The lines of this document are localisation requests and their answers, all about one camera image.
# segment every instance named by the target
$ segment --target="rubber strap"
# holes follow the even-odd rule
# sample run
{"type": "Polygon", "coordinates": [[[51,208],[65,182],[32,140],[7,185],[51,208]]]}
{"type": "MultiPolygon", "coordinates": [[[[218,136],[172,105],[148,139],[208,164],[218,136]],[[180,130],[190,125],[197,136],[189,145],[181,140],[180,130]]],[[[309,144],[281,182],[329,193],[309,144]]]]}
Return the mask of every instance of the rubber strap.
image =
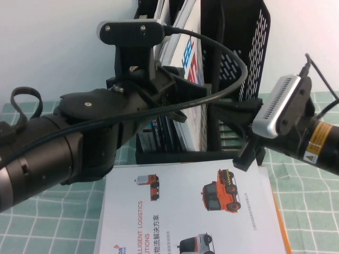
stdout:
{"type": "Polygon", "coordinates": [[[15,108],[15,110],[20,114],[20,118],[17,124],[15,125],[15,130],[17,133],[22,131],[27,124],[27,116],[22,112],[21,108],[18,106],[18,104],[16,103],[14,99],[16,95],[20,95],[20,94],[32,95],[39,100],[39,105],[37,107],[37,110],[34,112],[31,119],[39,117],[43,109],[42,99],[41,99],[40,93],[37,90],[31,87],[17,87],[16,89],[14,89],[11,95],[11,104],[15,108]]]}

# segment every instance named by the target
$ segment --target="orange vehicle image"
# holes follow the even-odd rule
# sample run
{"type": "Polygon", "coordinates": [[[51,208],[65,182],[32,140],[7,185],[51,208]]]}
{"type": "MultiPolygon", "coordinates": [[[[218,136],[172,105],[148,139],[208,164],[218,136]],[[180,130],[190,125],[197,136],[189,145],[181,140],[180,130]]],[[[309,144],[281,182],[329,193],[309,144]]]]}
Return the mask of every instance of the orange vehicle image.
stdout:
{"type": "Polygon", "coordinates": [[[149,185],[150,186],[150,200],[156,201],[159,199],[159,178],[157,175],[138,176],[134,180],[137,185],[149,185]]]}
{"type": "Polygon", "coordinates": [[[233,183],[234,174],[228,169],[218,171],[217,181],[205,185],[202,200],[208,211],[225,210],[236,213],[241,205],[237,200],[238,189],[233,183]]]}

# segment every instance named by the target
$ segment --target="book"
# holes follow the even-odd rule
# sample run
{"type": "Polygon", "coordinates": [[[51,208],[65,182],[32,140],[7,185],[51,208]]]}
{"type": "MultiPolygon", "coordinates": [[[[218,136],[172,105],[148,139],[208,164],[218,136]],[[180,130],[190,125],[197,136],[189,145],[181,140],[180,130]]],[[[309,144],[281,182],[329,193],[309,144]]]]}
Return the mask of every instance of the book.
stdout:
{"type": "Polygon", "coordinates": [[[114,168],[95,253],[291,253],[278,215],[267,169],[256,164],[114,168]]]}
{"type": "Polygon", "coordinates": [[[160,127],[161,127],[161,132],[164,137],[164,144],[165,144],[165,150],[168,152],[173,152],[174,151],[174,140],[172,134],[170,133],[170,127],[168,123],[168,119],[165,116],[160,116],[160,127]]]}
{"type": "MultiPolygon", "coordinates": [[[[186,0],[173,24],[174,27],[200,33],[200,0],[186,0]]],[[[184,68],[184,78],[202,85],[202,52],[200,40],[185,34],[174,34],[165,43],[160,54],[163,66],[184,68]]],[[[185,123],[175,123],[181,145],[185,151],[206,151],[206,106],[182,111],[188,118],[185,123]]]]}
{"type": "MultiPolygon", "coordinates": [[[[163,24],[171,24],[171,17],[170,17],[170,0],[158,0],[157,2],[157,7],[155,9],[155,13],[153,17],[147,17],[149,19],[158,19],[161,21],[163,24]]],[[[160,58],[160,52],[163,48],[163,44],[158,44],[154,46],[154,58],[156,60],[159,60],[160,58]]],[[[147,125],[143,131],[139,132],[139,139],[140,139],[140,144],[142,147],[143,152],[152,152],[152,151],[167,151],[167,146],[169,144],[165,143],[163,141],[162,146],[160,143],[160,136],[169,136],[169,131],[167,129],[163,129],[164,132],[166,133],[159,133],[159,123],[160,120],[156,119],[153,120],[150,125],[147,125]],[[153,130],[153,137],[149,135],[149,126],[151,126],[151,129],[153,130]]]]}
{"type": "Polygon", "coordinates": [[[160,126],[160,119],[158,117],[154,119],[151,122],[151,126],[152,126],[152,131],[153,131],[153,137],[155,140],[156,150],[158,152],[165,151],[166,149],[165,149],[163,133],[162,133],[161,126],[160,126]]]}

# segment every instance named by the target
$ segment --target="book spine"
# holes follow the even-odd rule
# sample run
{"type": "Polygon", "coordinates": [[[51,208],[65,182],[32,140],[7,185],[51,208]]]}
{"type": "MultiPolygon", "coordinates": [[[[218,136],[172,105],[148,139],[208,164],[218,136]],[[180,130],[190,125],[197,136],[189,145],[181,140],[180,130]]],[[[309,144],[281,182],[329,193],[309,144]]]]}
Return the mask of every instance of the book spine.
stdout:
{"type": "Polygon", "coordinates": [[[157,125],[158,125],[158,136],[159,136],[159,139],[160,139],[162,152],[167,152],[167,145],[166,145],[166,141],[165,141],[164,132],[163,132],[163,129],[162,129],[160,117],[157,118],[157,125]]]}
{"type": "Polygon", "coordinates": [[[179,135],[176,131],[176,127],[174,125],[174,121],[172,119],[167,118],[167,126],[169,130],[169,135],[171,137],[172,143],[173,143],[173,149],[175,152],[182,152],[184,149],[181,145],[179,135]]]}
{"type": "Polygon", "coordinates": [[[161,125],[161,129],[162,129],[162,134],[164,136],[164,143],[165,143],[165,148],[167,149],[167,151],[169,152],[173,152],[173,143],[171,141],[171,137],[170,137],[170,131],[168,129],[168,125],[167,125],[167,120],[165,116],[160,116],[160,125],[161,125]]]}
{"type": "Polygon", "coordinates": [[[154,119],[151,122],[151,126],[152,126],[152,131],[153,131],[153,137],[155,140],[155,146],[156,146],[156,150],[161,152],[163,151],[163,147],[162,147],[162,142],[160,139],[160,129],[159,129],[159,125],[158,125],[158,120],[154,119]]]}
{"type": "Polygon", "coordinates": [[[156,151],[151,124],[148,124],[141,132],[138,133],[138,135],[143,152],[156,151]]]}
{"type": "Polygon", "coordinates": [[[187,145],[187,141],[186,141],[186,137],[184,135],[184,131],[182,130],[182,125],[179,122],[173,121],[175,129],[176,129],[176,134],[180,143],[180,146],[182,148],[183,151],[187,151],[188,150],[188,145],[187,145]]]}

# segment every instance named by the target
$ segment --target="warning label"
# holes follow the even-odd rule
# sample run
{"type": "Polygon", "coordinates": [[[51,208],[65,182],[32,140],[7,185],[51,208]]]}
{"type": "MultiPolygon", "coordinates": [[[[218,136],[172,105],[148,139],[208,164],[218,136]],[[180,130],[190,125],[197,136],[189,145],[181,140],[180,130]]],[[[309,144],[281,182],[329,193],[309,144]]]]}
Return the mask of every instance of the warning label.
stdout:
{"type": "Polygon", "coordinates": [[[320,152],[323,149],[323,145],[326,141],[326,138],[332,128],[332,125],[324,122],[319,122],[318,126],[315,128],[311,139],[308,142],[305,154],[304,161],[310,163],[317,163],[320,152]]]}
{"type": "Polygon", "coordinates": [[[307,162],[311,162],[313,164],[317,163],[317,160],[318,160],[318,156],[313,154],[313,153],[310,153],[310,152],[305,152],[304,154],[304,161],[307,161],[307,162]]]}

